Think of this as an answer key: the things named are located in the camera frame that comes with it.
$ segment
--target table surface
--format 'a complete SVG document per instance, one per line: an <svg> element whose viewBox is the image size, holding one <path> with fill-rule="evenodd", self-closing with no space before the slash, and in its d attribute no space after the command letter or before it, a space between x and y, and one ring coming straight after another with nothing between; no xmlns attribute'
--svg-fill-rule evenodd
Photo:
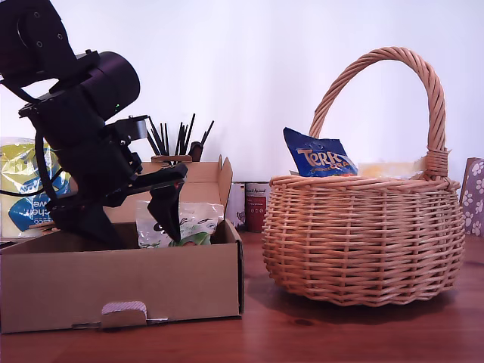
<svg viewBox="0 0 484 363"><path fill-rule="evenodd" d="M468 237L455 290L406 306L339 307L276 287L245 233L242 318L0 336L2 363L484 361L484 239Z"/></svg>

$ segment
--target white wall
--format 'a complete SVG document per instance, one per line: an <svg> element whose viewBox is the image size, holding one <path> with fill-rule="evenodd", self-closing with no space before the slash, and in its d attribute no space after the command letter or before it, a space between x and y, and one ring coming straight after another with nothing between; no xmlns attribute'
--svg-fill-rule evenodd
<svg viewBox="0 0 484 363"><path fill-rule="evenodd" d="M331 82L357 57L388 45L414 49L440 76L447 101L450 176L484 157L481 122L484 2L322 0L52 0L76 52L116 51L141 79L140 98L119 116L170 122L197 113L205 160L230 157L234 180L294 169L285 126L307 132ZM30 87L39 95L45 85ZM0 89L2 136L33 137L17 119L23 102ZM427 100L417 76L384 62L358 75L328 115L321 137L341 138L355 162L416 160L426 152ZM148 160L147 141L134 149Z"/></svg>

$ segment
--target blue snack bag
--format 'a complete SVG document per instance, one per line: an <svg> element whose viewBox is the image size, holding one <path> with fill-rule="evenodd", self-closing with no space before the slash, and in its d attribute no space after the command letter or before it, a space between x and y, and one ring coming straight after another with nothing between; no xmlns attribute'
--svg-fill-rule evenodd
<svg viewBox="0 0 484 363"><path fill-rule="evenodd" d="M338 139L312 138L287 127L284 128L284 139L301 176L358 174Z"/></svg>

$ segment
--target woven basket handle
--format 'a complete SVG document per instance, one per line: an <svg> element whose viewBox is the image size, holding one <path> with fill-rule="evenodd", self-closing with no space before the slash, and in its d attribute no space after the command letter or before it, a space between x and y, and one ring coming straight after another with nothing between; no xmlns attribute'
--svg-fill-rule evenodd
<svg viewBox="0 0 484 363"><path fill-rule="evenodd" d="M407 64L420 77L427 90L429 98L430 128L427 144L426 179L435 180L445 178L448 173L447 149L445 148L445 100L444 91L440 85L435 70L417 53L406 48L390 47L375 49L350 64L343 73L333 82L324 95L323 100L315 111L315 118L309 130L309 136L319 137L324 118L327 115L334 99L343 87L361 70L378 61L401 61Z"/></svg>

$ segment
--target wicker basket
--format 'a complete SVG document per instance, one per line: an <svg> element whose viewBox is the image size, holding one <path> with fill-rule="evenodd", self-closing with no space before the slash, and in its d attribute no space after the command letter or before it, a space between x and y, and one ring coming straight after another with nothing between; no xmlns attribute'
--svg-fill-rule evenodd
<svg viewBox="0 0 484 363"><path fill-rule="evenodd" d="M271 180L264 257L287 291L341 306L428 300L449 290L463 259L464 218L447 177L445 102L433 68L405 48L374 50L351 64L315 111L317 138L335 97L370 64L401 61L429 97L426 171L419 180L279 176Z"/></svg>

